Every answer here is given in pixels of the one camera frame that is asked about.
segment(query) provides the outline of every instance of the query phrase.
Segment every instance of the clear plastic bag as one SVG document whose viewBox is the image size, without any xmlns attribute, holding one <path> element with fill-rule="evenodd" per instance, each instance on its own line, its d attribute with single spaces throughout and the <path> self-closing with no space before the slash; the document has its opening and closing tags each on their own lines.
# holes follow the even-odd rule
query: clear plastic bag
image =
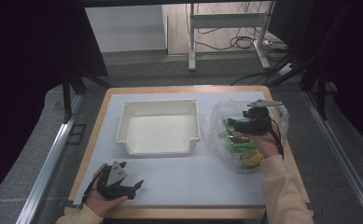
<svg viewBox="0 0 363 224">
<path fill-rule="evenodd" d="M 251 102 L 237 102 L 233 99 L 219 102 L 203 124 L 203 136 L 209 150 L 214 152 L 234 172 L 251 174 L 260 170 L 263 160 L 257 146 L 247 137 L 235 132 L 228 119 L 245 120 L 243 111 Z M 280 129 L 281 142 L 286 142 L 289 115 L 283 105 L 269 106 L 269 113 Z"/>
</svg>

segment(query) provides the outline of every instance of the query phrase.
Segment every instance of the yellow object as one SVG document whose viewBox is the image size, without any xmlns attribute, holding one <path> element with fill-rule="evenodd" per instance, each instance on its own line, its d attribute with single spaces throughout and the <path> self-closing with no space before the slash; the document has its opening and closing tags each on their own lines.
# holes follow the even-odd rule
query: yellow object
<svg viewBox="0 0 363 224">
<path fill-rule="evenodd" d="M 263 155 L 260 154 L 258 150 L 253 152 L 246 152 L 245 154 L 240 156 L 240 160 L 242 161 L 242 164 L 246 166 L 246 168 L 253 168 L 258 166 L 262 159 Z"/>
</svg>

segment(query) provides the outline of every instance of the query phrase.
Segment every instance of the wooden frame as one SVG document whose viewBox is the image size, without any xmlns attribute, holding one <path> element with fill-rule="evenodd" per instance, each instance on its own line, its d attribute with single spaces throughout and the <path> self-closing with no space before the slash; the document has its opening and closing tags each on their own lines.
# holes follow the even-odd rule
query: wooden frame
<svg viewBox="0 0 363 224">
<path fill-rule="evenodd" d="M 272 100 L 268 88 L 263 86 L 189 86 L 189 87 L 136 87 L 136 88 L 112 88 L 109 89 L 102 103 L 99 115 L 94 124 L 91 138 L 87 145 L 85 155 L 80 164 L 74 186 L 69 195 L 69 201 L 73 201 L 77 196 L 77 191 L 81 181 L 87 171 L 92 152 L 96 145 L 97 136 L 102 127 L 108 103 L 113 94 L 133 94 L 133 93 L 178 93 L 178 92 L 227 92 L 227 91 L 262 91 L 267 100 Z M 306 189 L 300 178 L 298 166 L 295 163 L 289 144 L 284 145 L 285 157 L 288 161 L 289 170 L 294 173 L 300 181 L 301 193 L 303 200 L 310 202 Z M 212 219 L 212 218 L 229 218 L 229 219 L 248 219 L 262 218 L 265 208 L 263 206 L 125 206 L 113 209 L 106 218 L 168 218 L 168 219 Z M 66 214 L 78 212 L 74 207 L 65 207 Z"/>
</svg>

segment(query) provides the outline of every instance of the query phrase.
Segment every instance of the green object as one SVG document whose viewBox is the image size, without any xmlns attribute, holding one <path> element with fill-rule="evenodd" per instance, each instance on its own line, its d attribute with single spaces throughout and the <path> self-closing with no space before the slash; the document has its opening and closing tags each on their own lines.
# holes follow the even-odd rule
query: green object
<svg viewBox="0 0 363 224">
<path fill-rule="evenodd" d="M 237 119 L 238 122 L 248 122 L 249 119 Z M 257 150 L 257 145 L 249 138 L 239 132 L 235 132 L 230 126 L 227 119 L 224 119 L 224 125 L 227 131 L 227 148 L 235 153 L 245 153 Z"/>
</svg>

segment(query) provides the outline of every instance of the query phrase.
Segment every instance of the human hand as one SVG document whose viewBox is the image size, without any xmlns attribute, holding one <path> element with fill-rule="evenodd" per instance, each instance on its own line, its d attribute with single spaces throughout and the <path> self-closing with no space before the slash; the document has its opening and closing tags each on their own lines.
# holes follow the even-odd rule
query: human hand
<svg viewBox="0 0 363 224">
<path fill-rule="evenodd" d="M 277 126 L 272 123 L 272 128 L 274 132 L 279 136 L 279 130 Z M 263 158 L 269 158 L 271 156 L 279 155 L 279 149 L 276 145 L 271 133 L 267 132 L 264 135 L 253 135 L 249 133 L 243 133 L 244 136 L 251 139 L 255 144 L 257 144 L 259 152 L 263 155 Z"/>
<path fill-rule="evenodd" d="M 100 174 L 100 172 L 105 168 L 105 164 L 103 164 L 94 174 L 94 176 L 97 176 Z M 85 202 L 85 204 L 93 211 L 97 216 L 99 217 L 105 217 L 109 210 L 112 208 L 124 203 L 128 200 L 128 196 L 123 196 L 114 200 L 106 200 L 103 198 L 103 196 L 96 190 L 97 189 L 97 182 L 99 181 L 99 178 L 97 178 L 96 181 L 94 181 L 93 187 L 91 189 L 91 192 L 88 194 L 88 198 Z"/>
</svg>

